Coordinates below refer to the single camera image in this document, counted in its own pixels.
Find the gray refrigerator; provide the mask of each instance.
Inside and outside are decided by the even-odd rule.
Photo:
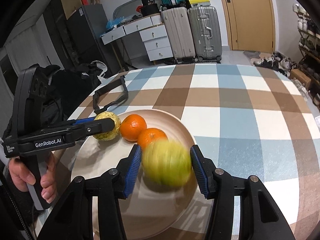
[[[74,12],[67,20],[67,26],[78,52],[79,63],[99,60],[107,65],[106,77],[110,77],[117,74],[121,69],[120,64],[124,67],[125,62],[115,42],[104,45],[100,38],[107,22],[102,5],[91,4],[83,5]]]

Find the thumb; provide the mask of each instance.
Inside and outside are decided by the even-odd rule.
[[[31,171],[21,162],[20,159],[15,158],[9,162],[9,171],[12,177],[12,182],[20,191],[28,191],[26,183],[34,185],[36,178]]]

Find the white desk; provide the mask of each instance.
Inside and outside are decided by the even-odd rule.
[[[173,57],[167,31],[160,13],[153,14],[127,23],[104,34],[101,38],[106,45],[134,32],[140,32],[149,60]]]

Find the silver screw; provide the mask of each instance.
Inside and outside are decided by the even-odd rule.
[[[75,182],[76,183],[79,183],[79,182],[81,182],[82,181],[82,177],[81,176],[76,176],[75,177]]]
[[[255,176],[255,175],[252,175],[252,176],[250,176],[250,180],[251,180],[252,182],[258,182],[258,181],[259,181],[259,178],[258,178],[257,176]]]
[[[109,170],[110,175],[116,175],[117,173],[118,173],[118,170],[115,168]]]
[[[214,172],[217,173],[218,175],[222,175],[224,173],[224,170],[217,168]]]

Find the gray suitcase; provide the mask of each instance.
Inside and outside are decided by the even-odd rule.
[[[198,6],[188,10],[188,16],[198,61],[220,61],[221,34],[217,10],[212,6]]]
[[[194,58],[195,46],[185,7],[172,8],[161,12],[175,59]]]

